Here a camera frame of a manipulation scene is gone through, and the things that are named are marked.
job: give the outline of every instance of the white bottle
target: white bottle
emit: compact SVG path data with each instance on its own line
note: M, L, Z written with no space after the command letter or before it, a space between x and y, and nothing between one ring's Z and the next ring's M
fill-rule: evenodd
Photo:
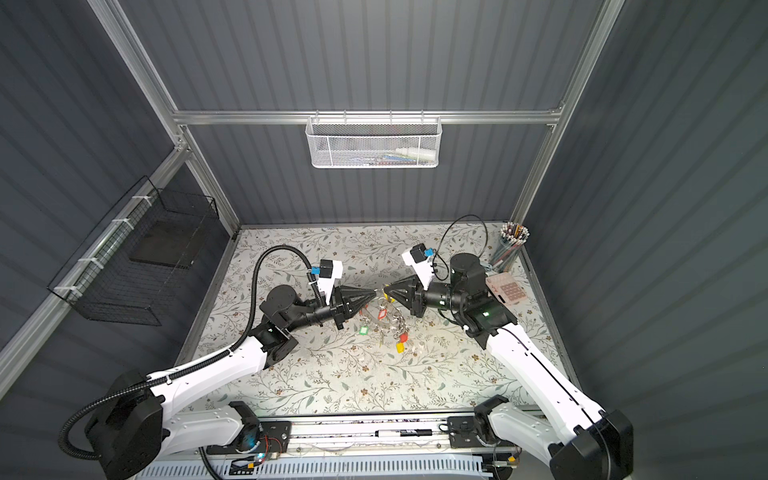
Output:
M408 155L409 157L418 158L424 161L435 161L435 156L437 155L437 152L434 150L416 147L396 148L395 152L397 154Z

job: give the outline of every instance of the white mesh basket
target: white mesh basket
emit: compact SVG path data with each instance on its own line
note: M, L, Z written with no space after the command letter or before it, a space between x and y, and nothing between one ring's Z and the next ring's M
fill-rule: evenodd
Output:
M312 165L318 168L437 167L440 120L410 124L306 122Z

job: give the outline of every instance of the floral pattern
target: floral pattern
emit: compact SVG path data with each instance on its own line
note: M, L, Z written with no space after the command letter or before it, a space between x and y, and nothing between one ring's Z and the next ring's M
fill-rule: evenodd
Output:
M268 247L288 243L317 264L320 259L341 260L342 282L351 286L380 288L384 283L411 275L400 253L424 243L437 247L447 224L328 228L273 228L244 230L214 309L197 347L196 357L233 342L242 332L250 306L253 265ZM483 258L498 243L498 224L489 224L491 239ZM457 224L446 236L442 257L477 253L485 232L477 224ZM445 268L438 266L440 276ZM310 296L305 269L295 256L277 251L260 269L257 295L261 302L273 287L287 283L302 298ZM519 260L511 273L528 298L514 313L539 349L562 369L554 342L534 300ZM516 404L533 403L531 397L505 367L486 355L462 330L428 310L423 319L406 315L409 338L398 353L396 340L377 328L367 335L367 324L358 314L344 330L332 323L297 330L299 345L282 362L267 371L240 378L195 402L191 409L213 409L232 400L247 402L259 415L412 411L468 408L495 395Z

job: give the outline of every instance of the robotic arm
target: robotic arm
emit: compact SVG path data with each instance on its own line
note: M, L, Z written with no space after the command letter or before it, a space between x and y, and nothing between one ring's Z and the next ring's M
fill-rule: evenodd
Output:
M413 250L424 248L407 250L403 258ZM557 480L620 480L632 473L629 420L619 411L607 414L536 348L503 298L491 294L477 256L458 253L450 264L450 283L423 282L431 276L417 270L384 291L417 317L428 307L449 310L469 337L515 375L551 423L496 396L475 409L478 438L487 445L501 439L520 445L549 464Z
M292 247L281 248L300 253ZM254 299L258 266L271 251L259 258L254 269ZM309 266L306 257L300 256ZM291 335L295 329L321 325L327 319L333 319L336 328L342 329L345 321L376 296L375 290L334 288L333 281L341 277L341 263L335 263L321 262L319 283L323 284L325 296L316 291L316 298L304 301L291 286L273 288L259 306L263 313L261 323L232 346L146 377L136 371L118 377L106 397L85 407L65 424L59 438L62 450L78 458L99 460L109 480L129 478L158 456L206 445L226 445L236 452L252 452L263 433L258 418L245 403L231 402L200 412L181 410L228 382L284 359L298 344ZM308 272L311 283L314 270ZM253 323L254 301L249 327ZM68 441L68 431L84 416L83 411L94 411L85 426L93 452L77 449Z

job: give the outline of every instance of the marker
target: marker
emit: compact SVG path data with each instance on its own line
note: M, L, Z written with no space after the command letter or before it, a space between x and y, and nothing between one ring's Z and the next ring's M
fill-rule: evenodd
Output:
M430 429L415 430L376 430L377 437L429 437L432 436Z

